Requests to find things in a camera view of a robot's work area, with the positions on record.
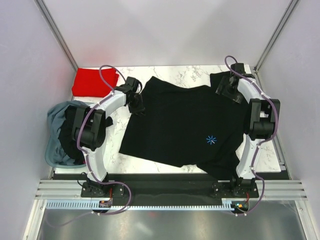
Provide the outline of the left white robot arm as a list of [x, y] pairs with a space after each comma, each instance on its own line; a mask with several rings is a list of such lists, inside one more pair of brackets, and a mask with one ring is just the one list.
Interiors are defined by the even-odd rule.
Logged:
[[92, 191], [99, 197], [106, 196], [110, 191], [109, 183], [104, 181], [107, 169], [102, 153], [107, 118], [121, 107], [128, 107], [131, 114], [143, 115], [145, 107], [140, 90], [140, 86], [118, 86], [100, 101], [75, 110], [71, 136], [84, 156], [90, 179], [95, 181]]

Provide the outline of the blue plastic laundry basket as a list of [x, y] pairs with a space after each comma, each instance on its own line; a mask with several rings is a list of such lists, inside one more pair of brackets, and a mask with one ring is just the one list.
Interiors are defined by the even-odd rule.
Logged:
[[76, 169], [86, 164], [85, 154], [103, 145], [113, 120], [103, 109], [79, 100], [61, 102], [47, 112], [49, 140], [45, 161], [54, 168]]

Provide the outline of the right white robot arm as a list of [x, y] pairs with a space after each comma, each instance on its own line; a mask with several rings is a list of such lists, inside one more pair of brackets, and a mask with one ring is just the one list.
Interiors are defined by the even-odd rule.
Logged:
[[238, 104], [244, 101], [248, 103], [243, 124], [244, 150], [236, 167], [236, 177], [229, 184], [230, 193], [240, 197], [255, 188], [259, 150], [262, 144], [273, 139], [274, 133], [278, 130], [280, 101], [266, 95], [255, 79], [240, 78], [234, 74], [222, 77], [216, 93]]

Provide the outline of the black t shirt with logo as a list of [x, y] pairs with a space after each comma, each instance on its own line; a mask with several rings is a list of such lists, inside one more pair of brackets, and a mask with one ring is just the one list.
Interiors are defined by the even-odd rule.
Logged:
[[151, 77], [141, 95], [145, 112], [133, 114], [119, 152], [174, 167], [195, 165], [217, 180], [236, 176], [247, 101], [217, 94], [225, 72], [210, 85], [183, 88]]

